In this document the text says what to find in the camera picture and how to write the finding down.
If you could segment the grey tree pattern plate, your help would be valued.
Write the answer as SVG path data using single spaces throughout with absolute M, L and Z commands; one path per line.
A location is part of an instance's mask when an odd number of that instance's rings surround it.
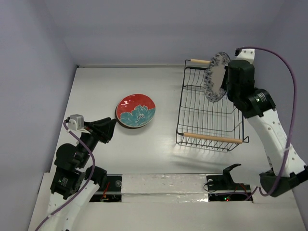
M 204 74 L 204 91 L 208 101 L 215 103 L 223 98 L 226 93 L 224 87 L 225 66 L 230 62 L 230 58 L 225 52 L 216 53 Z

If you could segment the dark teal blossom plate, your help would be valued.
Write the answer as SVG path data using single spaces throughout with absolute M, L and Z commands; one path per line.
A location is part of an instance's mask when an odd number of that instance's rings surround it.
M 120 119 L 118 118 L 117 114 L 115 114 L 115 119 L 116 119 L 117 123 L 124 124 L 124 123 L 122 123 L 122 122 L 120 121 Z M 150 123 L 151 123 L 151 120 L 148 121 L 147 123 L 145 123 L 144 125 L 146 126 L 146 125 L 148 125 L 148 124 L 150 124 Z

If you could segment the red and teal plate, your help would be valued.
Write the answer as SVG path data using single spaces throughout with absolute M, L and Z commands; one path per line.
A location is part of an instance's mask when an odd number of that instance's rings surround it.
M 115 109 L 122 123 L 130 127 L 139 127 L 152 120 L 156 105 L 144 94 L 132 94 L 123 98 Z

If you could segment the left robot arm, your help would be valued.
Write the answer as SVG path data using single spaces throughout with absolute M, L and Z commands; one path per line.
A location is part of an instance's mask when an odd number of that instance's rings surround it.
M 98 143 L 111 140 L 115 125 L 116 120 L 109 117 L 85 122 L 82 115 L 71 115 L 63 122 L 77 143 L 65 143 L 56 151 L 47 217 L 39 230 L 72 231 L 94 194 L 108 189 L 107 172 L 96 165 L 93 151 Z

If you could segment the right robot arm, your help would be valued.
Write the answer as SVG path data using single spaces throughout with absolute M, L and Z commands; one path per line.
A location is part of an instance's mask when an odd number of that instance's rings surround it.
M 270 170 L 259 175 L 265 193 L 278 197 L 307 181 L 308 166 L 291 145 L 271 95 L 255 87 L 255 67 L 232 60 L 223 68 L 227 97 L 254 128 L 268 158 Z

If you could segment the silver foil strip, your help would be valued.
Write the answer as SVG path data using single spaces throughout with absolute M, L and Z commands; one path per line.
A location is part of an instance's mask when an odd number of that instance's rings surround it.
M 123 203 L 208 202 L 205 174 L 124 174 Z

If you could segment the aluminium rail right side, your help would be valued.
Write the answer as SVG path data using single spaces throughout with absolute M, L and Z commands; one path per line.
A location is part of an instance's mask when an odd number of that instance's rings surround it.
M 273 168 L 273 138 L 270 135 L 269 117 L 276 111 L 271 95 L 264 89 L 254 87 L 254 91 L 242 102 L 242 113 L 259 136 L 265 150 L 270 168 Z

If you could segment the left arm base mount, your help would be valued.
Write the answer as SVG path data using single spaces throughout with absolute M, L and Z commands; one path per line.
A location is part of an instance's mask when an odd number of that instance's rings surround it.
M 107 175 L 104 188 L 100 188 L 90 199 L 90 202 L 115 203 L 122 201 L 122 175 Z

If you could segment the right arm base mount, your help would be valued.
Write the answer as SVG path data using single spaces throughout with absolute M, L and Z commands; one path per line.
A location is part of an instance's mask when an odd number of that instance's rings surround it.
M 244 201 L 252 193 L 249 185 L 227 183 L 222 175 L 207 175 L 204 190 L 209 202 Z

